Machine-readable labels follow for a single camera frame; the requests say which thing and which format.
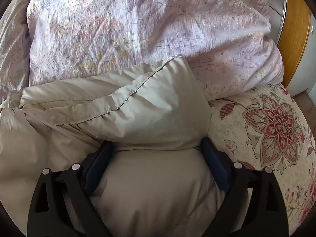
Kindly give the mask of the white puffer down jacket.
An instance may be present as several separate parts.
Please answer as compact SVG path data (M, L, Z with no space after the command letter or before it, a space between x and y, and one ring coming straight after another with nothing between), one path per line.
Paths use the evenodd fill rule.
M202 236L224 192L199 151L211 111L181 56L13 91L1 105L1 203L25 232L43 169L104 140L117 154L92 195L114 236Z

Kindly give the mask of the floral cream bedspread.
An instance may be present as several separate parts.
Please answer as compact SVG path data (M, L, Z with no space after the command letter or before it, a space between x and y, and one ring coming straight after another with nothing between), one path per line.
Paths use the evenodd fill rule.
M306 118L283 85L252 88L208 103L209 138L246 168L273 170L280 186L289 232L315 203L315 140Z

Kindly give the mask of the lower lilac patterned pillow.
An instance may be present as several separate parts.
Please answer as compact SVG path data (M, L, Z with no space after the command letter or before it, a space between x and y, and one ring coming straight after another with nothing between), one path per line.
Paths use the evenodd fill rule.
M283 81L282 56L263 34L237 38L187 62L207 100L241 94L255 87Z

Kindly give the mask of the lilac patterned pillow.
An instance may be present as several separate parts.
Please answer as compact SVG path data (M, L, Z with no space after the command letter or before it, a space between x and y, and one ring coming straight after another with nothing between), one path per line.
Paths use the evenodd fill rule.
M31 0L30 85L186 59L271 30L267 0Z
M187 62L207 100L241 94L255 87L283 81L282 56L263 34L237 38Z

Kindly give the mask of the upper lilac patterned pillow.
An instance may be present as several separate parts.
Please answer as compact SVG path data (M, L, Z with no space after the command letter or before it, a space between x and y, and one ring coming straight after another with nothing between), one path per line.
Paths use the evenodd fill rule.
M271 30L267 0L31 0L30 85L186 59Z

